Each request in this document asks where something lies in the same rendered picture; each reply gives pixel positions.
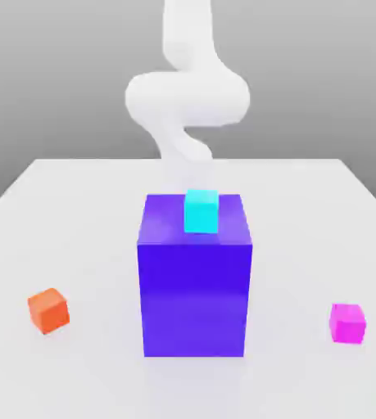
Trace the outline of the small cyan cube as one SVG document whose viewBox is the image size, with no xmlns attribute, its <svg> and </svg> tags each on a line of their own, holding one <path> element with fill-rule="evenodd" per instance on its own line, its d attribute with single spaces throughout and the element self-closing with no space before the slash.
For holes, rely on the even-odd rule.
<svg viewBox="0 0 376 419">
<path fill-rule="evenodd" d="M 183 227 L 186 233 L 216 234 L 219 222 L 219 193 L 188 189 L 184 197 Z"/>
</svg>

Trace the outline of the small orange cube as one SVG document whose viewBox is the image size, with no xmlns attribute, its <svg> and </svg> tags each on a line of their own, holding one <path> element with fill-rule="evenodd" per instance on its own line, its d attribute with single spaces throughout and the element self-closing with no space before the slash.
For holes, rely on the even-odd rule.
<svg viewBox="0 0 376 419">
<path fill-rule="evenodd" d="M 70 322 L 67 301 L 55 288 L 33 295 L 27 302 L 32 322 L 44 335 Z"/>
</svg>

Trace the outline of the small magenta cube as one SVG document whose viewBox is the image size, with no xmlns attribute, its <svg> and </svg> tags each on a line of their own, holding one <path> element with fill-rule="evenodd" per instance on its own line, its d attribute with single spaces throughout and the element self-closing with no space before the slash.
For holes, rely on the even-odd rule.
<svg viewBox="0 0 376 419">
<path fill-rule="evenodd" d="M 362 308 L 358 304 L 333 304 L 329 329 L 334 342 L 361 345 L 366 329 Z"/>
</svg>

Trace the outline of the large purple box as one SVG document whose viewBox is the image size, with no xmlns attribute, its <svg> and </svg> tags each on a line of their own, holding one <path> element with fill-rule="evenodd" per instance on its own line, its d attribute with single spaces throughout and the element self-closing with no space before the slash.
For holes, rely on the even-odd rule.
<svg viewBox="0 0 376 419">
<path fill-rule="evenodd" d="M 147 357 L 244 354 L 252 240 L 239 195 L 220 196 L 219 231 L 186 233 L 182 195 L 149 194 L 138 276 Z"/>
</svg>

